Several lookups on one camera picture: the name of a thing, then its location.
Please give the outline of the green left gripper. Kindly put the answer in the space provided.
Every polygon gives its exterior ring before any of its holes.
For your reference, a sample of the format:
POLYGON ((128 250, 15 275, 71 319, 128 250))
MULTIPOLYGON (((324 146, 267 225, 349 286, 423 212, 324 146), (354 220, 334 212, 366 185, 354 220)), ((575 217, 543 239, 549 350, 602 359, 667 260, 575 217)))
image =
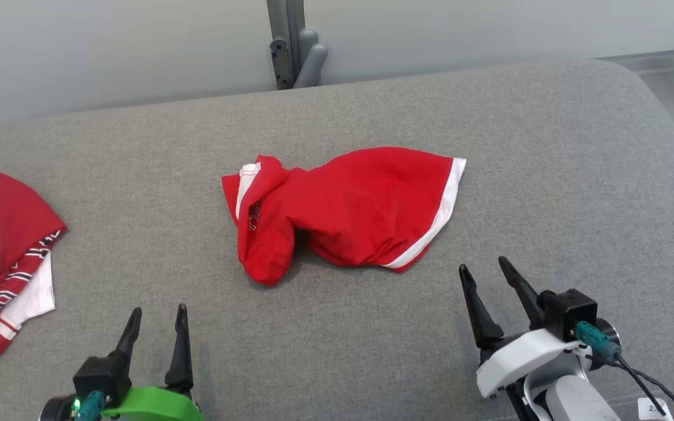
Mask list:
MULTIPOLYGON (((123 358, 126 375, 133 357, 133 347, 139 338, 142 309, 136 307, 129 315, 128 322, 116 347, 123 358)), ((170 368, 166 372, 166 389, 158 387, 131 388, 117 408, 105 408, 102 417, 129 420, 203 420, 204 416, 192 399, 182 394, 190 394, 194 387, 189 334, 188 311, 185 304, 177 307, 176 343, 170 368)))

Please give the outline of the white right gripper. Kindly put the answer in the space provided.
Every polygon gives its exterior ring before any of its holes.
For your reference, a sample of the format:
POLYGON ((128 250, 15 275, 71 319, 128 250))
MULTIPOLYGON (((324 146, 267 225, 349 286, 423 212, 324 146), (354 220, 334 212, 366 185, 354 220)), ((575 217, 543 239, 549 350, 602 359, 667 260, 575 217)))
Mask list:
MULTIPOLYGON (((503 395, 519 420, 586 420, 583 394, 589 387, 592 348, 581 341, 561 341, 542 329, 545 312, 538 306, 538 293, 505 256, 498 257, 498 264, 524 307, 529 329, 535 331, 492 352, 477 368, 481 396, 503 395)), ((465 264, 459 275, 475 344, 481 350, 493 349, 503 340, 503 329, 487 311, 465 264)))

